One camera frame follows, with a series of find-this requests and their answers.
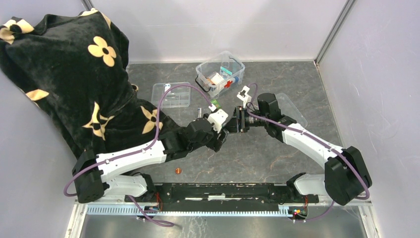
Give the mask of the small white blue tube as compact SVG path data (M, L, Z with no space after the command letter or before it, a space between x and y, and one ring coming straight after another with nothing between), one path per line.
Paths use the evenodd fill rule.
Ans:
M201 118L202 117L202 109L198 108L198 115L197 118Z

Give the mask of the green small medicine box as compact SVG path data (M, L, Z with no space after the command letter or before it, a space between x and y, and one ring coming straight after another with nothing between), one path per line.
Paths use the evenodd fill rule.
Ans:
M221 105L220 105L220 103L216 100L216 99L213 99L213 100L211 100L211 103L217 108L217 109L221 109Z

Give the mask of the white gauze pad packet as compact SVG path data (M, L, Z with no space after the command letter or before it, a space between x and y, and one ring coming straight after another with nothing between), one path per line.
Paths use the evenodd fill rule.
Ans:
M225 79L217 72L212 74L209 78L215 79L217 81L217 85L225 81Z

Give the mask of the clear first aid box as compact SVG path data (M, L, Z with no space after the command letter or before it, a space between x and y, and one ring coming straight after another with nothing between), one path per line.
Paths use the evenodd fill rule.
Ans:
M242 84L245 65L229 51L196 66L196 85L211 99L217 99Z

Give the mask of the teal bandage packet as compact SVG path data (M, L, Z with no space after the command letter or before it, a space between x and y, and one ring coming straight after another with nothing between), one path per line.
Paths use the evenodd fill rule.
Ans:
M223 75L224 77L229 77L233 73L230 70L228 70L227 68L221 66L220 67L220 74Z

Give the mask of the clear compartment tray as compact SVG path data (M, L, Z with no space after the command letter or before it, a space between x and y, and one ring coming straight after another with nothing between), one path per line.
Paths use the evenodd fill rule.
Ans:
M153 85L151 103L158 106L158 103L164 92L164 85L170 84L171 88L182 84L189 84L188 82L174 82L174 83L156 83ZM191 103L191 88L178 87L173 90L168 90L166 97L163 99L160 106L163 108L184 108L190 106Z

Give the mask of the brown bottle orange cap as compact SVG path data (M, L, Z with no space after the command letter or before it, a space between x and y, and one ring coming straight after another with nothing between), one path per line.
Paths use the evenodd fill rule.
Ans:
M211 87L217 85L217 81L213 78L206 78L206 80L208 82L208 85L211 86Z

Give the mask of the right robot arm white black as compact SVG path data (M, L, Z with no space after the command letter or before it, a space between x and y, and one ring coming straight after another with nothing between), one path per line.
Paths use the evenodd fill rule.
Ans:
M258 95L258 109L252 108L252 97L245 90L237 97L237 106L225 129L230 133L245 133L251 127L264 127L267 134L292 146L314 160L322 174L300 173L287 181L286 196L292 202L306 195L328 195L335 203L346 205L353 199L369 199L372 180L359 149L343 148L323 140L301 124L284 115L272 93Z

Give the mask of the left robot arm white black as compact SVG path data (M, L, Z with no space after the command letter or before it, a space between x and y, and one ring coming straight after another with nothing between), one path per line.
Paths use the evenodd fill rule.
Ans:
M89 203L104 196L131 195L150 202L156 195L151 177L127 176L126 172L181 159L201 147L217 152L228 134L227 129L217 131L213 123L201 118L161 133L156 142L112 153L84 151L72 170L77 200Z

